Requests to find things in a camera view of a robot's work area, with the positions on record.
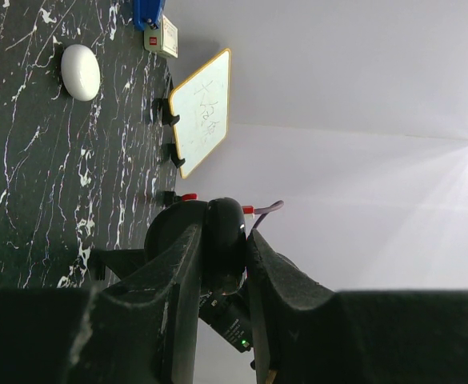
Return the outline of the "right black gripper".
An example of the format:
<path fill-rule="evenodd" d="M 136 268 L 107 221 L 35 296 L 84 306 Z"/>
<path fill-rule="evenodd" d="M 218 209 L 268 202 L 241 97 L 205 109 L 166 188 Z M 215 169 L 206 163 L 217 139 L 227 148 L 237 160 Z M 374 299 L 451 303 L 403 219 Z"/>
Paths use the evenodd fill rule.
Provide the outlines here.
<path fill-rule="evenodd" d="M 124 279 L 146 264 L 145 252 L 140 250 L 97 250 L 90 252 L 90 273 L 94 280 L 106 278 L 109 268 L 118 278 Z"/>

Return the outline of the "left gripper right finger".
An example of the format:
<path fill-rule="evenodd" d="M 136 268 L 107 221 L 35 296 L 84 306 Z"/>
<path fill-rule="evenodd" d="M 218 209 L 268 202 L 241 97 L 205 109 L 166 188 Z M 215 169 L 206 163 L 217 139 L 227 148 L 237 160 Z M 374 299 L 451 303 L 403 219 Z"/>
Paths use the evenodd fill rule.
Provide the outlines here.
<path fill-rule="evenodd" d="M 468 383 L 468 290 L 332 291 L 253 231 L 260 383 Z"/>

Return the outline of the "black earbud case base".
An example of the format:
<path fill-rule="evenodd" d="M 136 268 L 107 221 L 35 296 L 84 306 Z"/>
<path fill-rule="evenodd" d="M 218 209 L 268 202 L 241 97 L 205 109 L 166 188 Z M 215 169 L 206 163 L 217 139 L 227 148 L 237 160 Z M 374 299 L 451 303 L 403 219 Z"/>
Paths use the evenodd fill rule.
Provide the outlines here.
<path fill-rule="evenodd" d="M 146 233 L 145 260 L 162 254 L 194 225 L 201 228 L 203 288 L 222 295 L 238 292 L 246 268 L 246 223 L 241 205 L 232 198 L 189 200 L 165 208 Z"/>

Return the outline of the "white earbud charging case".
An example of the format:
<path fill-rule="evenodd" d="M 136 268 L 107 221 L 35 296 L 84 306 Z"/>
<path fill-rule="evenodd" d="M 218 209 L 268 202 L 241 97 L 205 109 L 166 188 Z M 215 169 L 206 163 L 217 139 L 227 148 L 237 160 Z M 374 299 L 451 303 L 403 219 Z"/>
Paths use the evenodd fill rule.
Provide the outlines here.
<path fill-rule="evenodd" d="M 62 55 L 61 72 L 63 84 L 72 98 L 88 102 L 98 94 L 100 67 L 95 54 L 87 46 L 68 46 Z"/>

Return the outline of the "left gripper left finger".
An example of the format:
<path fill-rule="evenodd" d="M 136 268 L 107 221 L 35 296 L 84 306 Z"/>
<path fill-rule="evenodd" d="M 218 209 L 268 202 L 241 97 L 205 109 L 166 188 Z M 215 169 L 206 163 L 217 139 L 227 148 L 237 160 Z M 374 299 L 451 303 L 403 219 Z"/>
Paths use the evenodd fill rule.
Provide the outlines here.
<path fill-rule="evenodd" d="M 0 289 L 0 383 L 190 383 L 201 230 L 100 290 Z"/>

